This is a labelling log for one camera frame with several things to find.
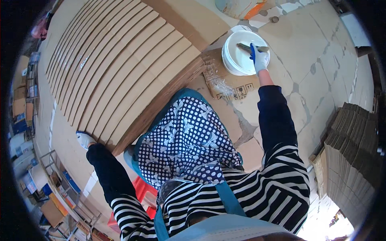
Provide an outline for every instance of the stack of flattened boxes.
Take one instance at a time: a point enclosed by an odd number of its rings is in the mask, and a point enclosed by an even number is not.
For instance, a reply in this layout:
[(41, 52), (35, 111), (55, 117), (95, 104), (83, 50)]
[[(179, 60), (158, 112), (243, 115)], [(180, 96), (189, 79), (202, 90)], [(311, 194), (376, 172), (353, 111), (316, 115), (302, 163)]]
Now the stack of flattened boxes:
[[(70, 125), (118, 155), (203, 71), (200, 53), (140, 0), (89, 0), (56, 45), (46, 77)], [(134, 139), (122, 141), (129, 129)]]
[(327, 195), (354, 227), (363, 221), (381, 180), (376, 129), (376, 114), (344, 103), (325, 140)]

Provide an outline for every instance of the white bucket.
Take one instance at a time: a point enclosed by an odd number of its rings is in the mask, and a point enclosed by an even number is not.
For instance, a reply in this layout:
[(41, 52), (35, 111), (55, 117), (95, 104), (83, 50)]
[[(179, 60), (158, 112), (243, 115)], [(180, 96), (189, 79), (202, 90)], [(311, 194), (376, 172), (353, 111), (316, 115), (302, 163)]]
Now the white bucket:
[[(223, 64), (229, 73), (237, 76), (256, 74), (253, 60), (249, 58), (250, 55), (237, 47), (237, 43), (242, 43), (247, 46), (249, 46), (250, 43), (254, 43), (256, 46), (267, 46), (267, 43), (254, 32), (242, 30), (231, 34), (222, 47), (221, 55)], [(267, 65), (269, 59), (270, 53), (268, 51)]]

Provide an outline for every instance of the hand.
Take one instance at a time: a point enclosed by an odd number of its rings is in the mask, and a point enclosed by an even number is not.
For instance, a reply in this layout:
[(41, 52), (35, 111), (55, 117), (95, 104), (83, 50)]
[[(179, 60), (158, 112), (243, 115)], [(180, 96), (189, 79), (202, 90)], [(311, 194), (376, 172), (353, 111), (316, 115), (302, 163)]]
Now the hand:
[(94, 138), (92, 138), (87, 132), (85, 131), (76, 131), (76, 136), (78, 137), (79, 144), (86, 150), (88, 150), (88, 147), (92, 143), (96, 143)]
[(253, 43), (251, 43), (251, 52), (252, 53), (249, 58), (253, 60), (256, 74), (258, 74), (259, 71), (262, 69), (267, 69), (268, 53), (259, 52), (257, 50), (256, 45), (254, 45)]

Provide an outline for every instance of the blue face mask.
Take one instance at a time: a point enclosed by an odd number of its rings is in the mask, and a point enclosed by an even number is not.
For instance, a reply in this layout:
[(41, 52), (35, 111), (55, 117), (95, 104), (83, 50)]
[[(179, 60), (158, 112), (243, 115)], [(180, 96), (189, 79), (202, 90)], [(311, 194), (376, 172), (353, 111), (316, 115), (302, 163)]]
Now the blue face mask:
[(198, 222), (167, 241), (242, 241), (274, 233), (285, 233), (290, 237), (296, 237), (285, 228), (270, 222), (224, 214)]

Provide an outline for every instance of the navy polka dot apron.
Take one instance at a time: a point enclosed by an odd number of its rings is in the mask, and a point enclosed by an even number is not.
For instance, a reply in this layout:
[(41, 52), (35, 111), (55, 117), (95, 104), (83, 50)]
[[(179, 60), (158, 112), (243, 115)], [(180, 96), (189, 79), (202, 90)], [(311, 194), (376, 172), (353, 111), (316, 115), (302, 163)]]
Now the navy polka dot apron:
[(139, 170), (157, 190), (168, 180), (222, 183), (221, 167), (237, 165), (240, 156), (217, 114), (209, 104), (190, 96), (171, 104), (138, 150)]

